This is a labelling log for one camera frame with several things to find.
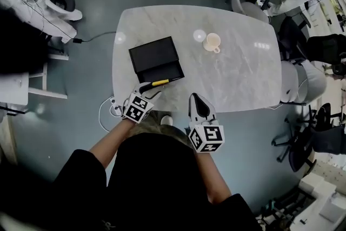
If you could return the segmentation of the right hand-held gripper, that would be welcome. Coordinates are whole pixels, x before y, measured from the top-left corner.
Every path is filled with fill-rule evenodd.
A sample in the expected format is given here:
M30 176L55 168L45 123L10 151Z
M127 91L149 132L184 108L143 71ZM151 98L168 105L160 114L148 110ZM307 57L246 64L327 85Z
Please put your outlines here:
M225 143L224 128L216 120L214 106L205 97L190 95L189 117L191 122L185 132L195 152L216 152Z

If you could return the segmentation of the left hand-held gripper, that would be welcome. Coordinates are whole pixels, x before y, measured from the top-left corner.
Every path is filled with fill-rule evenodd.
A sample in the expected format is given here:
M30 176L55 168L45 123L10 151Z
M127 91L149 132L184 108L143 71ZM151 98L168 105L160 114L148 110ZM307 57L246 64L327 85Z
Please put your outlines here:
M143 82L137 84L133 90L123 111L123 117L135 123L141 123L151 112L156 101L160 98L162 92L158 91L152 96L141 96L144 92L153 88L152 82Z

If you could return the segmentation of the black drawer box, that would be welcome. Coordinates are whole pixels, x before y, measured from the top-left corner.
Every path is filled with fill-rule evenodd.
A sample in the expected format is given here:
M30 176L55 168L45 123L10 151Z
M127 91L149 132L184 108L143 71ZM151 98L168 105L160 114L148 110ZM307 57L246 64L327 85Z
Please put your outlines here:
M134 72L141 83L184 78L172 37L129 49L129 55Z

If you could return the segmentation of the person's left forearm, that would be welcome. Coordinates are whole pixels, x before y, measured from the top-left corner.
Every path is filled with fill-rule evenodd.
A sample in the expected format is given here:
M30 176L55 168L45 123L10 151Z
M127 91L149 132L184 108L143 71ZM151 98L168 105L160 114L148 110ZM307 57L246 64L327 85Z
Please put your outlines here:
M104 169L108 167L111 160L116 155L119 146L135 125L136 123L129 119L121 120L117 126L89 150L89 152L101 163Z

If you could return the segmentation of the person's right forearm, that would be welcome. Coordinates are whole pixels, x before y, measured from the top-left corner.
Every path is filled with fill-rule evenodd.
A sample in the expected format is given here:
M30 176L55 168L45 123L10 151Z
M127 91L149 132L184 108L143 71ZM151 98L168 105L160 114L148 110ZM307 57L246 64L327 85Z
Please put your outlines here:
M231 191L209 153L195 153L196 162L212 204L219 204L231 196Z

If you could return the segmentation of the white power strip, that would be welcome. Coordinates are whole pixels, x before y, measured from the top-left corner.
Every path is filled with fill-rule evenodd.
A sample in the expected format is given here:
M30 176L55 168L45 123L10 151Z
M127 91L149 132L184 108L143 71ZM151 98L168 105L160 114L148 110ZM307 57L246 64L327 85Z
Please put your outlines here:
M110 98L111 107L110 107L110 113L114 117L121 117L122 116L122 108L120 105L117 104L114 97Z

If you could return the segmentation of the grey marble table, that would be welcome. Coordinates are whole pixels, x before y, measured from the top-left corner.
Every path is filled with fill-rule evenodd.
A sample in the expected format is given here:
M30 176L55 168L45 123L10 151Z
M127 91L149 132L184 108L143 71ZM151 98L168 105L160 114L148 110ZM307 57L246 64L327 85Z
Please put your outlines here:
M221 38L218 54L203 48L209 33ZM280 102L281 58L270 24L227 10L158 5L121 14L112 56L117 104L122 104L138 83L129 49L166 37L172 37L184 78L162 88L155 109L185 113L192 93L205 97L219 113L261 109Z

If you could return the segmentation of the white cup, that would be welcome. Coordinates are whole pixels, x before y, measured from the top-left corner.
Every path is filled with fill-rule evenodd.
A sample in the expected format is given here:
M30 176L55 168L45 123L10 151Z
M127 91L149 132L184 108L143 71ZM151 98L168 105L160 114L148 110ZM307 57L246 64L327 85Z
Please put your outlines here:
M209 33L203 41L203 48L206 51L220 53L221 38L216 33Z

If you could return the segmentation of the person's black clothing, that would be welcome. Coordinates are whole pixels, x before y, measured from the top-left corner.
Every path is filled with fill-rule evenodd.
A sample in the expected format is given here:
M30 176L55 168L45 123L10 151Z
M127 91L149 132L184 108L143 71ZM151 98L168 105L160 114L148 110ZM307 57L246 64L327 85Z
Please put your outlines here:
M141 133L119 147L110 177L75 150L52 183L0 170L0 212L49 231L262 231L235 194L212 204L191 148Z

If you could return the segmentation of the black office chair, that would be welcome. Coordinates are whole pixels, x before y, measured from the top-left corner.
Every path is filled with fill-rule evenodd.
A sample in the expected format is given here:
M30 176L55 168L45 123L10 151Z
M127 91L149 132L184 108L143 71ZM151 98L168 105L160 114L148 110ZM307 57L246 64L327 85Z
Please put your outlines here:
M307 40L306 54L309 61L331 65L346 64L346 36L331 34L314 36Z
M298 63L307 59L304 50L307 38L302 32L306 26L310 27L310 23L305 18L300 24L297 24L290 16L283 20L277 35L281 60Z
M287 157L293 172L298 172L303 166L308 166L306 175L314 169L317 161L310 160L311 153L327 153L346 155L346 114L331 113L331 104L323 104L319 110L309 107L307 119L297 119L291 123L287 118L284 120L288 125L289 138L285 142L277 140L283 135L276 136L271 145L285 147L285 151L276 158L277 162L283 162Z

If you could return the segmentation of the white table with wooden legs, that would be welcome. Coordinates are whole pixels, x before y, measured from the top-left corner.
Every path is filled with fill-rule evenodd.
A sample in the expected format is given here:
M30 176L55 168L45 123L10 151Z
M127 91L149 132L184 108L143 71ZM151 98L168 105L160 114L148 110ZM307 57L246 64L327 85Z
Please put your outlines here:
M29 79L41 78L42 87L40 89L29 86ZM48 64L43 64L42 71L34 74L28 72L22 74L11 74L0 76L0 110L9 116L26 114L26 110L19 110L19 107L26 107L29 94L41 95L52 98L67 99L66 94L55 93L48 90Z

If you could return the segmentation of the white foam packaging block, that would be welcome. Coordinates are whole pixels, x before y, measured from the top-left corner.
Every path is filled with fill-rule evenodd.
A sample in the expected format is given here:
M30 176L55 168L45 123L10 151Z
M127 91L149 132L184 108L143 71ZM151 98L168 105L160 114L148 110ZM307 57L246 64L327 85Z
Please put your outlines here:
M302 178L299 189L315 200L300 212L290 227L291 231L336 231L346 219L346 196L323 177L310 173Z

